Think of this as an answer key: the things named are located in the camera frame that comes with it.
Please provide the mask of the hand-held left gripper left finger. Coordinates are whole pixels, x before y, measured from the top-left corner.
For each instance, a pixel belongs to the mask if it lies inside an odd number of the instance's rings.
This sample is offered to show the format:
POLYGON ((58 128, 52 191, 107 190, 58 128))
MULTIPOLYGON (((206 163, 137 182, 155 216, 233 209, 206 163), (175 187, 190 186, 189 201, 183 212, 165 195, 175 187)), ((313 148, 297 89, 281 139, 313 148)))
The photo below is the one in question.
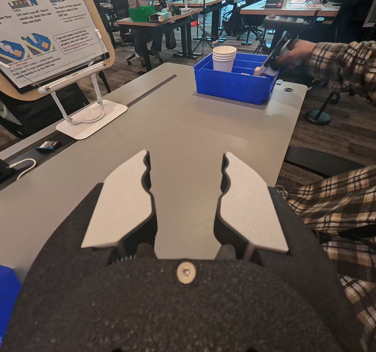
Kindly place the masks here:
POLYGON ((141 150, 103 183, 81 248, 137 249, 154 246, 157 217, 151 193, 150 155, 141 150))

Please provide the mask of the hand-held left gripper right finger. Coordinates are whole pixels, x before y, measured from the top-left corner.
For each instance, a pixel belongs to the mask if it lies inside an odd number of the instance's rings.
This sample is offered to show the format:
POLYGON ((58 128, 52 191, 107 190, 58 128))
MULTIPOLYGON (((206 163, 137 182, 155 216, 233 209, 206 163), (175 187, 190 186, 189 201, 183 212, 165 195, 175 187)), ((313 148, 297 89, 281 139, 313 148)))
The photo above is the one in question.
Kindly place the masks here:
POLYGON ((214 218, 214 236, 236 255, 257 250, 289 252, 280 220, 263 178, 231 152, 223 154, 221 195, 214 218))

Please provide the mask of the blue plastic bin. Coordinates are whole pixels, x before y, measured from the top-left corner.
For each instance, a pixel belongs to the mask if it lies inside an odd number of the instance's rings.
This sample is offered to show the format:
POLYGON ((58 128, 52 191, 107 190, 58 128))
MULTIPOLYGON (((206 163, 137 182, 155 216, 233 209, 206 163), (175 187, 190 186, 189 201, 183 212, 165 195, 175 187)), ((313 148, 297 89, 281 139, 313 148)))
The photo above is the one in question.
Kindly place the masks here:
POLYGON ((197 92, 234 101, 261 105, 267 101, 276 85, 275 77, 254 76, 256 67, 266 60, 266 55, 237 53, 231 73, 214 71, 212 54, 194 65, 197 92))
POLYGON ((0 266, 0 344, 2 344, 15 306, 21 282, 15 272, 0 266))

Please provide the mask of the person's right hand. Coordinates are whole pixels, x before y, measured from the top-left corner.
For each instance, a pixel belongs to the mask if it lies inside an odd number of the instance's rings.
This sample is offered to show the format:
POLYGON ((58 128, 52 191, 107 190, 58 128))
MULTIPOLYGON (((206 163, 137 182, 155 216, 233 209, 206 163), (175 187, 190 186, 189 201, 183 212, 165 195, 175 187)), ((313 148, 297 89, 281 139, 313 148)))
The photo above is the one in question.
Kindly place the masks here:
POLYGON ((315 46, 316 43, 312 43, 309 41, 293 40, 289 45, 289 52, 281 55, 276 62, 278 64, 288 66, 304 62, 310 57, 311 52, 313 51, 315 46))

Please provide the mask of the black stanchion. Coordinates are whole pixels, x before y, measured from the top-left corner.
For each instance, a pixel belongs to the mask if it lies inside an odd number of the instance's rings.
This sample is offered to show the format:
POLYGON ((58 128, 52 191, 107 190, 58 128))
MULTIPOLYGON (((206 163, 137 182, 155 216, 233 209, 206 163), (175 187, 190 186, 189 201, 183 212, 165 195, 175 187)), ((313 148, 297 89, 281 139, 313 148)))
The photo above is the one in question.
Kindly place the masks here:
POLYGON ((331 117, 325 112, 325 109, 331 102, 334 95, 335 94, 333 92, 330 93, 319 110, 310 110, 305 112, 305 114, 303 115, 304 119, 314 125, 324 126, 330 124, 331 117))

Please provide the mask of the small black device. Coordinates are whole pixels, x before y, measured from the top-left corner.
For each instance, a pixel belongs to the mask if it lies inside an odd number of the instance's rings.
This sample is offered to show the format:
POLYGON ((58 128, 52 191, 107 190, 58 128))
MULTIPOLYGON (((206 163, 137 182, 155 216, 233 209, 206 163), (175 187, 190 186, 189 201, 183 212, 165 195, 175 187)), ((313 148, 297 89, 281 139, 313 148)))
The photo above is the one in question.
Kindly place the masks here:
POLYGON ((35 150, 41 154, 52 154, 62 147, 60 141, 45 141, 35 147, 35 150))

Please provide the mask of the black power bank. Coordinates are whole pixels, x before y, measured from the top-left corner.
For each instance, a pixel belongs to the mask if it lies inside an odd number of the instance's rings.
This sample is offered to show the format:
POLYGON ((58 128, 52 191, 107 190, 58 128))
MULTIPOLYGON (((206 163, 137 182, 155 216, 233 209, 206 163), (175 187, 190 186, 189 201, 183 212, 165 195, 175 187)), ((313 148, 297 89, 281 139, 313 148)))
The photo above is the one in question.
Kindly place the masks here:
POLYGON ((14 175, 14 170, 10 167, 10 165, 0 160, 0 184, 2 184, 7 179, 11 178, 14 175))

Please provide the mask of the stack of green bins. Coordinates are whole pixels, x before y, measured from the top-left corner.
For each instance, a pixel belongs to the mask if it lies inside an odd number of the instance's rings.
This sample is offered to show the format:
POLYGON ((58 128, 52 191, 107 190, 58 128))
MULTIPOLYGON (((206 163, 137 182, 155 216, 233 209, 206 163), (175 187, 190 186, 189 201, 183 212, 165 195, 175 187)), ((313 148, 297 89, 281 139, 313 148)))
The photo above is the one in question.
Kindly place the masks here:
POLYGON ((129 18, 133 22, 139 23, 146 23, 150 22, 149 16, 154 15, 156 13, 155 6, 140 6, 139 8, 130 8, 129 11, 129 18))

